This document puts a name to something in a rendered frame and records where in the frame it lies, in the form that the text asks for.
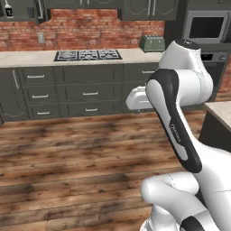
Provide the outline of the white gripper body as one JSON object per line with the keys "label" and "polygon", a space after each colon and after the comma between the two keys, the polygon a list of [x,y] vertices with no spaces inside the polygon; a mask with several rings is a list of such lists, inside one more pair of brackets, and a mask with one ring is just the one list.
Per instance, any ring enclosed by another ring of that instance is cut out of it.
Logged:
{"label": "white gripper body", "polygon": [[139,86],[134,88],[125,101],[129,110],[140,111],[150,109],[151,103],[146,96],[145,87]]}

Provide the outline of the dark dining counter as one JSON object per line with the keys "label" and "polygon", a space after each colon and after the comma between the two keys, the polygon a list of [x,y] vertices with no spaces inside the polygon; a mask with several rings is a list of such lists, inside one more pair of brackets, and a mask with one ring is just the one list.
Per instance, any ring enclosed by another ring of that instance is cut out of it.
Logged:
{"label": "dark dining counter", "polygon": [[207,113],[199,140],[231,152],[231,101],[206,103],[205,108]]}

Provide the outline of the dark grey range hood cabinet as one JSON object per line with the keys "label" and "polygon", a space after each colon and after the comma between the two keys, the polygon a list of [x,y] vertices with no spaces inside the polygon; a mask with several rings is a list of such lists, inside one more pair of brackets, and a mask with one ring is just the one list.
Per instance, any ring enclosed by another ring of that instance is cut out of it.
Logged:
{"label": "dark grey range hood cabinet", "polygon": [[44,0],[48,9],[120,9],[123,0]]}

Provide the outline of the dark grey cabinet door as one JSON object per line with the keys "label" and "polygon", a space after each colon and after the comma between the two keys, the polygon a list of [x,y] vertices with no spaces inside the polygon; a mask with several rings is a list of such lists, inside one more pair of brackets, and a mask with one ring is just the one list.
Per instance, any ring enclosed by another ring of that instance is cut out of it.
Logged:
{"label": "dark grey cabinet door", "polygon": [[34,0],[34,6],[37,24],[48,22],[51,19],[51,10],[45,7],[44,0]]}

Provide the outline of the liquor bottle with black label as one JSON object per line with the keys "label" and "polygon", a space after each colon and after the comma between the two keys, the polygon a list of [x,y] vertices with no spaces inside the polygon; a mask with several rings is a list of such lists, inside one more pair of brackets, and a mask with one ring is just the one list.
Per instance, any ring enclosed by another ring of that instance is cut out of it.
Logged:
{"label": "liquor bottle with black label", "polygon": [[13,8],[8,4],[7,0],[5,0],[5,12],[8,18],[14,17]]}

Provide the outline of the green toaster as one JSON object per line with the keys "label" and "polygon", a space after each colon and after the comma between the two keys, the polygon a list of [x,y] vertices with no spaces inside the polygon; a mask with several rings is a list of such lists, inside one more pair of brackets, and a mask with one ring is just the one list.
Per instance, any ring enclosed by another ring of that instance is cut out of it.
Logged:
{"label": "green toaster", "polygon": [[160,35],[144,35],[141,37],[139,48],[143,52],[163,52],[165,51],[165,41]]}

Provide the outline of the dark grey lower cupboard run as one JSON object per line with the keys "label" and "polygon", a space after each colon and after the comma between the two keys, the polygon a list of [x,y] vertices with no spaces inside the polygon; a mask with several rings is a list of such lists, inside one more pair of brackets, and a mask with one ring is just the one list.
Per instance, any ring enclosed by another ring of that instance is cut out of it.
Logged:
{"label": "dark grey lower cupboard run", "polygon": [[124,114],[155,62],[0,69],[0,123]]}

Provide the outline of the black gas hob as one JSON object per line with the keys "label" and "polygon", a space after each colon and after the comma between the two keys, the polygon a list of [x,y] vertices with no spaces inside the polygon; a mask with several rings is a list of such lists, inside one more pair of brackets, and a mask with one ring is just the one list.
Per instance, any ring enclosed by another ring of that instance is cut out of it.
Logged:
{"label": "black gas hob", "polygon": [[121,60],[118,50],[57,51],[55,61]]}

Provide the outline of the black built-in oven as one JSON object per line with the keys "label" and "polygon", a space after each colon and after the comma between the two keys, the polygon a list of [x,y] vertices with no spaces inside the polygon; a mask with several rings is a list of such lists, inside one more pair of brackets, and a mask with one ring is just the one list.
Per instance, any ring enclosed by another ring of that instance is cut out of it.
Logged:
{"label": "black built-in oven", "polygon": [[227,51],[203,51],[201,52],[202,62],[213,79],[213,92],[209,102],[213,102],[217,96],[220,83],[226,70],[229,53]]}

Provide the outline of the silver microwave oven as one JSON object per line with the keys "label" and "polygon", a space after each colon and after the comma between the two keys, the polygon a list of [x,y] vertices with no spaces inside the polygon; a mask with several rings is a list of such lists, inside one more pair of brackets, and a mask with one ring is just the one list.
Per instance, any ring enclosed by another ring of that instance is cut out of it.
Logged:
{"label": "silver microwave oven", "polygon": [[231,11],[188,11],[182,37],[197,44],[231,43]]}

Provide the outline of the dark grey open wall cabinet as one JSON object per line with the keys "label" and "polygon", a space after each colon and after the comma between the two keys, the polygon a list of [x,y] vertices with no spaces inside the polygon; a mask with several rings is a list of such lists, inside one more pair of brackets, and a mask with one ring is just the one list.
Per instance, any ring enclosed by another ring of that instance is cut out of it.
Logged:
{"label": "dark grey open wall cabinet", "polygon": [[[36,22],[34,0],[7,0],[13,8],[14,17],[8,18],[5,12],[5,0],[0,0],[0,22]],[[34,8],[34,18],[29,18],[27,7]]]}

